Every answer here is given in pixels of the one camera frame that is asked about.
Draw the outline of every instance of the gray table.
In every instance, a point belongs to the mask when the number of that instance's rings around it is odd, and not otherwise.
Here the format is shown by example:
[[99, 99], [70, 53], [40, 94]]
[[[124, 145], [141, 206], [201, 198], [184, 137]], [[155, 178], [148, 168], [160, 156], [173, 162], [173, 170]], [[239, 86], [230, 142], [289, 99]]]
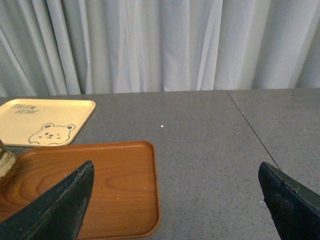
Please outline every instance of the gray table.
[[52, 98], [96, 102], [72, 145], [154, 144], [162, 218], [147, 239], [279, 240], [258, 181], [263, 161], [320, 192], [317, 89]]

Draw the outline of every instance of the bear cartoon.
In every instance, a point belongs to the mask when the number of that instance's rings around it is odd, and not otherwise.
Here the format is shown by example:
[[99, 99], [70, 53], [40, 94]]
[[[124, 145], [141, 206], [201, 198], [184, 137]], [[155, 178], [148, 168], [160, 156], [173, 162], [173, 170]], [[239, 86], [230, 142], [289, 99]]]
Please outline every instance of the bear cartoon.
[[60, 145], [70, 138], [70, 132], [76, 126], [68, 124], [66, 126], [56, 126], [53, 123], [47, 123], [41, 127], [41, 130], [29, 137], [29, 143], [39, 145]]

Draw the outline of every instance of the brown wooden tray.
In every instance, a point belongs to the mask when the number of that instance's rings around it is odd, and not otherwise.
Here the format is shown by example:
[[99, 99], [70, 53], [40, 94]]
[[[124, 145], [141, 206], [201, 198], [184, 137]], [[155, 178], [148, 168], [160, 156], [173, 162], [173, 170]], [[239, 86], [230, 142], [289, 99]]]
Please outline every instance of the brown wooden tray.
[[92, 160], [91, 200], [78, 239], [145, 237], [160, 223], [155, 150], [146, 141], [39, 147], [17, 158], [0, 185], [0, 222]]

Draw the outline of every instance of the curtain fold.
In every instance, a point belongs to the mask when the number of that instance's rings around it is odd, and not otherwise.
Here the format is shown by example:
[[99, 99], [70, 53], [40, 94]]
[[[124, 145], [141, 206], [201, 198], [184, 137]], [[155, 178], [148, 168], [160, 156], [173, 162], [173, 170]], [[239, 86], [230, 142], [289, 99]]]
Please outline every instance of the curtain fold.
[[320, 0], [2, 0], [0, 97], [320, 87]]

